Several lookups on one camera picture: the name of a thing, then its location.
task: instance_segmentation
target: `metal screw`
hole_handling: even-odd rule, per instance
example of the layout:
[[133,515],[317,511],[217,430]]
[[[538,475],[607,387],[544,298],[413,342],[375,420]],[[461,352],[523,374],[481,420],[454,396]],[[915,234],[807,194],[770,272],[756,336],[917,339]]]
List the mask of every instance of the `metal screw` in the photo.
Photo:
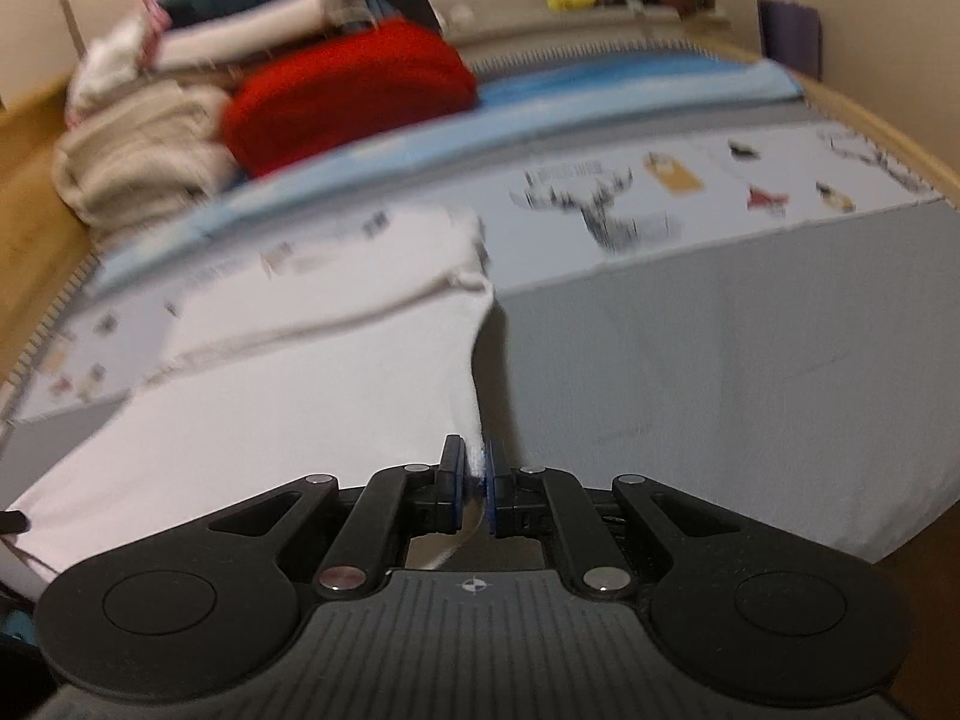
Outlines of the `metal screw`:
[[612,565],[598,565],[584,574],[584,584],[600,592],[622,590],[630,584],[632,577],[622,568]]
[[317,575],[317,581],[328,590],[355,590],[367,575],[355,565],[331,565]]

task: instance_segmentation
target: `floor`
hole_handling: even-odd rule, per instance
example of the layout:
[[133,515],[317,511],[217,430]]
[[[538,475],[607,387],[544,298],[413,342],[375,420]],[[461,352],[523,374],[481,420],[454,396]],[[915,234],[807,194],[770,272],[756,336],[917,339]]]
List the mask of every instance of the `floor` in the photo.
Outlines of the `floor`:
[[960,504],[880,564],[906,596],[913,644],[894,697],[917,720],[960,718]]

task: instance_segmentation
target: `mattress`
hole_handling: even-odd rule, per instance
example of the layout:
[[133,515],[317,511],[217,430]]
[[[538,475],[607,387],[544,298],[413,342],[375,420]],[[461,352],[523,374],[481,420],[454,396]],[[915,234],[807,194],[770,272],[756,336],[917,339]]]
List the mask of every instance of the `mattress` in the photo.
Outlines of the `mattress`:
[[513,463],[640,473],[878,560],[960,497],[960,221],[773,76],[726,97],[707,76],[372,139],[121,252],[8,404],[3,503],[122,408],[198,285],[426,203],[483,221],[473,375]]

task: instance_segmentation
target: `bed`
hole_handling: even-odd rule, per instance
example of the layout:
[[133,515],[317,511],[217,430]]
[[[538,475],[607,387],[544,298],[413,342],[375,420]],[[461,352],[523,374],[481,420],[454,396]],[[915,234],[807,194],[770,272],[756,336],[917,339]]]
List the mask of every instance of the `bed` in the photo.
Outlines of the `bed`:
[[[688,31],[482,20],[450,36],[477,114],[285,170],[99,264],[46,178],[61,91],[8,114],[0,502],[123,412],[211,274],[427,203],[483,221],[473,378],[512,463],[641,473],[868,560],[902,546],[960,498],[960,180]],[[0,579],[35,598],[51,575],[20,542]]]

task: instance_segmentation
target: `light blue blanket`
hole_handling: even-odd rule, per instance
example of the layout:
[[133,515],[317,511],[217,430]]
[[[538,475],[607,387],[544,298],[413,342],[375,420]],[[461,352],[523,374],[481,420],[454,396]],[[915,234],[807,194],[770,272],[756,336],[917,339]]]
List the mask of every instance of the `light blue blanket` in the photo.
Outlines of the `light blue blanket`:
[[339,191],[411,175],[484,149],[571,127],[635,119],[666,111],[800,98],[779,65],[760,62],[709,67],[678,76],[624,74],[599,85],[558,84],[549,95],[510,100],[469,113],[405,127],[351,143],[248,183],[104,257],[88,283],[92,295],[126,284],[150,269],[198,250],[240,223],[261,220]]
[[736,62],[725,62],[688,50],[629,53],[491,81],[480,87],[480,105],[486,108],[516,105],[533,98],[566,93],[572,87],[584,92],[587,89],[616,86],[624,81],[693,74],[712,76],[733,73],[742,68],[743,65]]

